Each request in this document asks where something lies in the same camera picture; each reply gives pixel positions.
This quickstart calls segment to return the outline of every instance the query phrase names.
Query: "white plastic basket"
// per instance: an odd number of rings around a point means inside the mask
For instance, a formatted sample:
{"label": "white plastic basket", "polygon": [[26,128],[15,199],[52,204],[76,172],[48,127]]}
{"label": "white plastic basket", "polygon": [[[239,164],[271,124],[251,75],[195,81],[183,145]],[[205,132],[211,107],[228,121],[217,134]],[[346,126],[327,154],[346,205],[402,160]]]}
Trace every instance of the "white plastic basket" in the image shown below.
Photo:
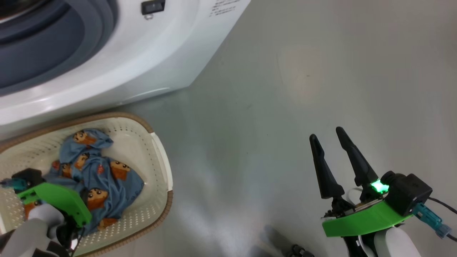
{"label": "white plastic basket", "polygon": [[[84,237],[75,255],[97,256],[133,241],[160,225],[173,199],[170,164],[160,139],[141,118],[112,112],[90,116],[27,134],[0,146],[0,180],[26,168],[47,173],[58,159],[63,141],[82,129],[99,129],[114,144],[102,150],[127,163],[143,179],[144,188],[122,218],[105,230]],[[0,189],[0,231],[17,228],[24,221],[24,209],[12,189]]]}

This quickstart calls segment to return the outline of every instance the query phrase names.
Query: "washing machine drum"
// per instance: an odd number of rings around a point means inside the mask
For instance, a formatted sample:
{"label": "washing machine drum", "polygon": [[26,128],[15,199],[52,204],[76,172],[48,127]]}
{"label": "washing machine drum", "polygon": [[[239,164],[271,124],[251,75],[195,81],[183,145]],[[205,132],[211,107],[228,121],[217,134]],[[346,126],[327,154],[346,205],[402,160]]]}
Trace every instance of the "washing machine drum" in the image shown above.
{"label": "washing machine drum", "polygon": [[115,0],[0,0],[0,94],[81,65],[110,37]]}

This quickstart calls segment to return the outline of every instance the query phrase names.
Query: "blue cloth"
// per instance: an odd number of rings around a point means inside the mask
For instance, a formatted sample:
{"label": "blue cloth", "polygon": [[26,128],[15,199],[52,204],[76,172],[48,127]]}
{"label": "blue cloth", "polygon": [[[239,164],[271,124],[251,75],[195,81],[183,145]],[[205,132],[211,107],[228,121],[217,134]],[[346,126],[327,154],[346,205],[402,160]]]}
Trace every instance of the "blue cloth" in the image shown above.
{"label": "blue cloth", "polygon": [[101,156],[101,149],[113,141],[97,129],[84,129],[68,137],[60,148],[59,160],[44,176],[47,182],[89,190],[87,207],[92,221],[84,235],[105,229],[121,217],[143,189],[144,182],[127,164]]}

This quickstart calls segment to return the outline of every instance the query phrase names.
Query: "brown basket rim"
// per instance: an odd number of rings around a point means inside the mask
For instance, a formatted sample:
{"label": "brown basket rim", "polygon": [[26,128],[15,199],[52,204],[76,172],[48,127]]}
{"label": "brown basket rim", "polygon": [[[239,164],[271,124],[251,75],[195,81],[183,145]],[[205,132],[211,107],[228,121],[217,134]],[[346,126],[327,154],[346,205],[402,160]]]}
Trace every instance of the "brown basket rim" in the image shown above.
{"label": "brown basket rim", "polygon": [[[37,130],[35,132],[31,132],[31,133],[25,134],[23,136],[19,136],[19,137],[15,138],[15,139],[12,139],[10,141],[2,143],[0,145],[0,154],[3,153],[4,151],[8,150],[9,148],[15,146],[15,145],[18,145],[20,143],[26,142],[28,140],[31,140],[31,139],[35,138],[35,137],[39,137],[41,135],[44,135],[44,134],[47,134],[47,133],[50,133],[50,132],[53,132],[53,131],[56,131],[56,130],[72,127],[72,126],[79,125],[79,124],[82,124],[82,123],[87,123],[87,122],[100,120],[100,119],[107,119],[107,118],[129,118],[131,120],[134,120],[134,121],[140,123],[147,130],[147,132],[149,132],[149,133],[153,133],[154,132],[152,127],[144,119],[142,119],[142,118],[140,118],[140,117],[138,117],[136,115],[133,115],[133,114],[130,114],[130,113],[127,113],[127,112],[107,112],[107,113],[101,113],[101,114],[87,116],[87,117],[84,117],[84,118],[79,118],[79,119],[76,119],[76,120],[73,120],[73,121],[68,121],[68,122],[65,122],[65,123],[61,123],[61,124],[57,124],[57,125],[50,126],[50,127],[47,127],[47,128],[43,128],[43,129]],[[81,257],[96,257],[96,256],[99,256],[99,255],[104,254],[106,252],[112,251],[112,250],[114,250],[114,249],[116,249],[116,248],[118,248],[120,246],[123,246],[123,245],[125,245],[127,243],[130,243],[130,242],[132,242],[132,241],[144,236],[145,234],[151,232],[153,229],[158,227],[165,220],[166,216],[170,212],[172,203],[173,203],[173,190],[170,190],[170,191],[168,191],[167,202],[166,202],[166,205],[165,205],[165,208],[164,208],[162,214],[160,214],[158,219],[156,219],[151,225],[143,228],[142,230],[140,230],[140,231],[138,231],[136,233],[133,233],[133,234],[127,236],[127,237],[124,237],[123,239],[121,239],[121,240],[119,240],[117,242],[114,242],[114,243],[112,243],[110,245],[104,246],[104,247],[102,247],[100,249],[97,249],[97,250],[94,250],[94,251],[91,251],[91,252],[88,252],[88,253],[85,253],[85,254],[82,254],[82,255],[78,255],[78,256],[81,256]]]}

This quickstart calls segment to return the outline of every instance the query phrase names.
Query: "green bracket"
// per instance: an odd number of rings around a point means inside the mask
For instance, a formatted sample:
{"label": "green bracket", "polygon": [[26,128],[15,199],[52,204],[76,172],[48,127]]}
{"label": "green bracket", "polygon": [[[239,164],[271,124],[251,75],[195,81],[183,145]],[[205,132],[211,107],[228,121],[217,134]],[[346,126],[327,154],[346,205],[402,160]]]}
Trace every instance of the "green bracket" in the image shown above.
{"label": "green bracket", "polygon": [[53,207],[66,212],[76,221],[76,226],[82,228],[92,219],[89,209],[75,190],[50,183],[41,183],[17,196],[24,204],[42,200]]}
{"label": "green bracket", "polygon": [[410,217],[400,216],[382,201],[346,217],[324,221],[322,227],[327,237],[359,236],[390,228]]}

